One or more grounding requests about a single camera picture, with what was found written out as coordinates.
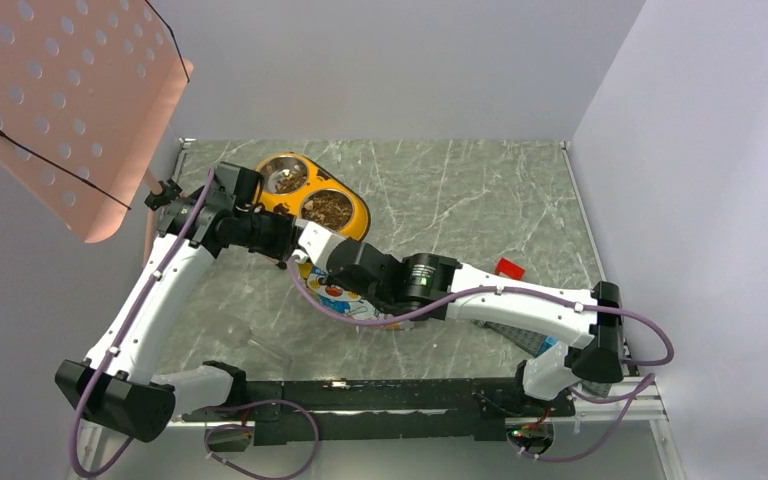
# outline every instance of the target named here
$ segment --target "white wall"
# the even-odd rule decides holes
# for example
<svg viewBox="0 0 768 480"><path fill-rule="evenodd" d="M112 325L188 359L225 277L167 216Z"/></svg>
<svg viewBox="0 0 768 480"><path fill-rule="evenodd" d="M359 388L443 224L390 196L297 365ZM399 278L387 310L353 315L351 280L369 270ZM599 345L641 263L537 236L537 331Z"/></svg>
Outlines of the white wall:
<svg viewBox="0 0 768 480"><path fill-rule="evenodd" d="M768 1L646 2L572 153L689 477L768 478Z"/></svg>
<svg viewBox="0 0 768 480"><path fill-rule="evenodd" d="M196 65L173 127L570 139L644 0L158 0Z"/></svg>
<svg viewBox="0 0 768 480"><path fill-rule="evenodd" d="M167 132L152 164L161 178L176 144ZM113 237L82 243L0 165L0 478L65 476L74 410L54 373L83 359L131 290L146 217L135 200Z"/></svg>

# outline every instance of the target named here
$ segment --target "black bracket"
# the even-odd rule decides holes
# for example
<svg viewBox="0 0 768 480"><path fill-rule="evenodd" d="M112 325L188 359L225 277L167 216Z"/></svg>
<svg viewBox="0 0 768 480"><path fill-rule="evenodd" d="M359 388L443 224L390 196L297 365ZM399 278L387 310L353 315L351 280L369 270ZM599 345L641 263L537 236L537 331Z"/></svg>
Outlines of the black bracket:
<svg viewBox="0 0 768 480"><path fill-rule="evenodd" d="M95 369L64 360L54 383L75 408ZM90 393L81 417L103 427L150 442L160 435L175 410L175 393L170 386L137 385L119 376L102 374Z"/></svg>
<svg viewBox="0 0 768 480"><path fill-rule="evenodd" d="M175 201L183 191L181 187L175 183L175 180L172 180L171 178L165 182L161 180L159 183L160 188L163 190L160 193L149 192L145 200L146 206L153 211L169 205Z"/></svg>

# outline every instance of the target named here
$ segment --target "marble surface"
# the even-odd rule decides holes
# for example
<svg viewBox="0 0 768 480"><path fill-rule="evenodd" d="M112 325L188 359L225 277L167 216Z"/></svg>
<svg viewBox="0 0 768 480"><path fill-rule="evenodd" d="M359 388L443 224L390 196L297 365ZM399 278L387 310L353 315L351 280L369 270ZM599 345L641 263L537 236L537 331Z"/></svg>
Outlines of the marble surface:
<svg viewBox="0 0 768 480"><path fill-rule="evenodd" d="M372 215L366 240L397 258L433 252L492 271L505 256L533 283L590 288L599 279L557 142L195 141L180 184L192 191L220 160L254 167L284 151L303 153L360 194ZM223 252L173 328L159 372L220 360L255 380L464 378L511 376L527 358L466 321L429 320L410 331L339 323L313 310L287 275L241 248ZM219 342L209 326L220 310L290 354L290 366Z"/></svg>

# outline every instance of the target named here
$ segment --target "purple cable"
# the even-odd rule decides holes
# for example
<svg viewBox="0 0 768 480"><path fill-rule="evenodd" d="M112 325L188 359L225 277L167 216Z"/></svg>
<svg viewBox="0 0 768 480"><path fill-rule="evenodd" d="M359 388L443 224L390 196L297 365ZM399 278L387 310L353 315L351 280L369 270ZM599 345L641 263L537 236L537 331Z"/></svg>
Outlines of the purple cable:
<svg viewBox="0 0 768 480"><path fill-rule="evenodd" d="M637 388L635 388L635 391L639 390L642 392L644 389L646 389L646 387L652 384L654 380L655 380L655 374L650 373L649 375L646 375L645 377L643 377L643 380L640 381L640 384L638 384ZM608 439L611 438L611 435L613 435L614 432L617 431L617 428L619 428L620 422L622 422L622 419L623 417L625 417L625 414L628 413L628 409L631 408L631 403L633 401L634 401L634 397L631 397L628 400L626 400L625 405L623 406L622 410L620 410L619 416L617 416L617 419L614 420L614 423L612 423L611 426L608 428L608 431L605 432L604 435L602 435L602 438L600 438L596 443L591 445L590 448L588 448L587 450L579 454L572 455L570 457L544 457L542 455L534 455L533 453L529 453L529 452L526 452L525 450L520 449L516 444L514 444L511 441L510 438L508 438L508 442L517 449L517 453L519 455L532 458L534 460L537 460L538 462L549 462L549 463L575 462L575 461L581 460L582 458L589 457L590 455L593 454L593 452L602 448L602 445L604 445L608 441Z"/></svg>
<svg viewBox="0 0 768 480"><path fill-rule="evenodd" d="M263 475L259 475L257 473L251 472L246 470L245 468L237 465L234 462L229 462L228 460L225 460L224 458L220 457L216 453L213 452L213 450L210 449L210 437L214 433L217 432L227 432L230 430L242 430L242 431L249 431L250 429L248 427L243 427L241 425L236 424L226 424L226 425L219 425L218 427L213 427L210 430L207 431L207 434L204 436L204 449L207 451L210 458L216 460L217 462L221 463L222 465L225 465L227 467L230 467L243 475L248 475L251 478L255 478L257 480L290 480L291 478L296 478L299 475L302 474L305 470L310 467L310 464L313 463L313 459L316 458L316 454L319 452L319 427L316 426L316 421L313 419L313 416L301 407L301 405L298 405L297 403L291 402L289 400L261 400L259 402L252 402L247 403L245 405L240 405L238 407L214 407L213 410L217 412L236 412L239 410L245 410L247 408L254 408L259 407L261 405L273 405L276 403L280 403L281 405L287 405L289 407L293 407L296 410L300 411L305 417L307 417L307 420L310 422L310 425L313 427L313 450L310 452L310 456L307 457L307 461L299 467L298 470L295 472L285 475L283 477L265 477Z"/></svg>
<svg viewBox="0 0 768 480"><path fill-rule="evenodd" d="M290 277L293 279L293 283L296 284L296 288L299 290L299 292L301 292L302 296L304 296L308 300L308 302L310 302L310 304L313 305L314 308L324 313L325 315L328 315L329 317L337 319L341 322L348 323L349 325L355 325L360 327L381 327L385 325L392 325L394 323L413 320L414 318L422 316L428 312L431 312L432 310L442 307L443 305L453 302L459 298L468 297L470 295L475 295L477 293L490 293L490 292L496 291L496 287L493 287L493 286L468 288L466 290L461 290L460 292L455 292L455 293L446 295L445 297L435 302L429 303L428 305L422 308L418 308L412 312L398 315L396 317L385 318L382 320L375 320L375 321L361 321L361 320L355 320L354 318L347 317L345 315L340 315L339 313L335 312L334 310L331 310L330 308L326 307L325 305L322 305L322 303L317 301L304 285L304 280L302 280L301 274L299 272L299 266L296 263L297 259L298 257L295 257L295 256L291 257L290 261L287 263L289 265L288 270L290 272ZM532 297L537 297L543 300L547 300L549 302L557 303L558 305L562 305L566 308L573 308L575 307L575 303L576 303L571 300L567 300L565 298L556 297L554 295L550 295L545 292L540 292L538 290L525 288L525 287L503 287L502 291L507 293L516 293L520 295L530 295ZM670 363L673 360L673 357L675 357L675 349L673 348L673 342L670 341L669 337L667 336L667 333L661 327L659 327L658 324L656 324L649 318L639 313L632 312L631 310L626 310L624 308L605 307L602 305L585 305L584 310L590 311L590 312L597 312L597 313L609 313L612 315L620 315L623 317L633 318L638 322L646 325L650 329L652 329L652 331L655 332L656 335L658 335L661 341L664 342L664 347L666 347L667 349L666 356L658 360L623 359L623 363L627 365L657 367L660 365L666 365L667 363Z"/></svg>
<svg viewBox="0 0 768 480"><path fill-rule="evenodd" d="M637 386L634 387L634 390L626 393L625 395L620 395L617 397L605 397L605 398L588 397L582 394L581 392L575 390L572 387L570 387L569 391L570 393L584 400L585 402L595 403L597 405L607 405L609 403L621 402L623 400L633 400L634 397L643 393L643 390L646 390L646 387L648 387L654 380L655 380L655 374L650 373L645 377L643 377L643 380L641 380L640 383L638 383Z"/></svg>
<svg viewBox="0 0 768 480"><path fill-rule="evenodd" d="M201 210L201 207L204 206L204 202L207 199L207 191L209 190L207 187L213 183L214 173L215 172L213 168L208 170L205 188L201 191L201 194L199 195L198 200L196 200L196 204L193 209L190 210L190 214L187 216L187 220L184 222L184 226L181 228L181 233L172 244L172 248L166 252L166 255L163 256L163 258L160 260L160 263L157 265L158 271L163 272L163 270L169 265L169 262L172 261L175 253L177 253L178 249L181 248L181 245L183 245L185 234L190 230L190 227L193 226L193 223L195 223L196 217L198 216L199 210ZM137 294L137 298L134 300L133 305L131 305L131 309L128 310L128 314L125 316L125 320L122 322L122 326L119 328L119 331L113 338L113 343L110 345L111 347L119 348L119 346L122 344L122 341L128 334L128 330L131 329L131 325L133 325L134 320L137 318L137 314L140 312L140 307L142 307L143 303L145 303L146 299L148 298L148 294L151 293L151 289L156 283L157 278L154 276L148 277L146 283L143 285L143 288L140 289L140 293ZM105 370L107 370L107 367L110 366L110 362L112 361L113 354L108 350L104 353L104 357L102 357L98 368L96 368L95 372L93 372L92 377L90 377L89 382L87 382L87 386L84 388L83 393L81 393L81 398L78 400L78 405L75 406L75 422L72 425L72 431L69 433L69 462L72 464L72 470L74 470L78 476L83 478L97 477L110 470L110 467L112 467L113 464L119 460L119 457L122 456L122 454L125 452L125 449L128 448L128 445L130 445L131 441L133 440L133 438L125 440L125 443L119 447L119 450L113 454L110 460L108 460L106 464L104 464L95 472L86 470L81 465L81 460L78 458L78 429L81 426L81 417L83 416L84 409L87 407L87 401L90 398L90 394L98 383L99 378L101 378L101 375L105 372Z"/></svg>

